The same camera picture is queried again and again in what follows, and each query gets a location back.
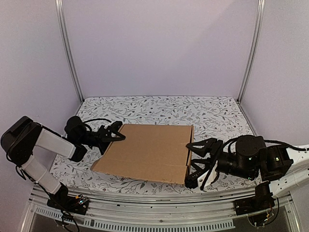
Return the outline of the brown cardboard box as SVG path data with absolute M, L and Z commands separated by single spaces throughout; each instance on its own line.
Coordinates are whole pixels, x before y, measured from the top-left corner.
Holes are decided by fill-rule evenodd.
M 91 170 L 136 180 L 185 184 L 194 126 L 124 124 L 123 141 L 112 142 Z

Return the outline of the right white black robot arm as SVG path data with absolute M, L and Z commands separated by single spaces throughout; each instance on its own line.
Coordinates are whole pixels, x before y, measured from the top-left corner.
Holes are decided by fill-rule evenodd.
M 187 188 L 204 190 L 217 181 L 220 173 L 250 181 L 261 177 L 255 195 L 235 201 L 236 208 L 259 211 L 273 207 L 276 198 L 309 180 L 308 146 L 243 135 L 226 142 L 209 138 L 186 147 L 200 157 L 191 160 L 195 172 L 185 178 Z

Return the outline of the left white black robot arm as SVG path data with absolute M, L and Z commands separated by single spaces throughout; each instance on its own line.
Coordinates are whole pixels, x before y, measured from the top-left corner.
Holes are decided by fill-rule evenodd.
M 97 147 L 104 153 L 111 142 L 125 140 L 119 132 L 121 121 L 107 120 L 107 125 L 93 131 L 88 121 L 72 116 L 66 123 L 66 137 L 27 116 L 21 117 L 1 137 L 0 145 L 7 160 L 18 170 L 44 189 L 53 202 L 62 210 L 72 205 L 68 188 L 58 181 L 33 155 L 35 147 L 51 151 L 73 162 L 81 162 L 88 148 Z

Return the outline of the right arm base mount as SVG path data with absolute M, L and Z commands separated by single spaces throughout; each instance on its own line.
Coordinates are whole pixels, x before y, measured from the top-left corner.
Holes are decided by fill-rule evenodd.
M 271 196 L 262 198 L 253 196 L 235 200 L 233 206 L 237 216 L 247 215 L 252 226 L 263 227 L 272 216 L 275 199 Z

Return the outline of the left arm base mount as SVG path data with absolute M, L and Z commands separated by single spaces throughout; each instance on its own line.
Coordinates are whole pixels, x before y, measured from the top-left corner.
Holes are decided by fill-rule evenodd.
M 47 206 L 63 210 L 69 213 L 86 215 L 90 199 L 82 194 L 77 196 L 51 195 L 47 201 Z

